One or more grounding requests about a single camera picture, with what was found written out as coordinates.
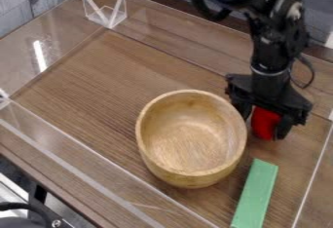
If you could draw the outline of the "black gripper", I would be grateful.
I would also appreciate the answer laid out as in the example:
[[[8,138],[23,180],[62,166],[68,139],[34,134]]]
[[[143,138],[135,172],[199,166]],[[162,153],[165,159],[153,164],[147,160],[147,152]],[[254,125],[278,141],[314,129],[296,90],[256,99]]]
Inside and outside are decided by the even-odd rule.
[[[304,125],[312,111],[310,101],[297,92],[286,76],[228,74],[225,92],[244,120],[258,106],[281,115],[274,138],[284,139],[293,126]]]

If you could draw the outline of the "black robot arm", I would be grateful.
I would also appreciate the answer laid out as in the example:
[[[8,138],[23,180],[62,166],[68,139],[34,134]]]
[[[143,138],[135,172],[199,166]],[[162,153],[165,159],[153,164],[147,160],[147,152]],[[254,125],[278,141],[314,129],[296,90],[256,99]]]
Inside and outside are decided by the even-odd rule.
[[[248,19],[254,44],[252,73],[226,75],[228,93],[241,116],[252,121],[261,139],[282,139],[302,125],[312,102],[298,93],[312,81],[298,82],[293,66],[309,46],[304,0],[191,0],[197,11],[214,22],[238,11]]]

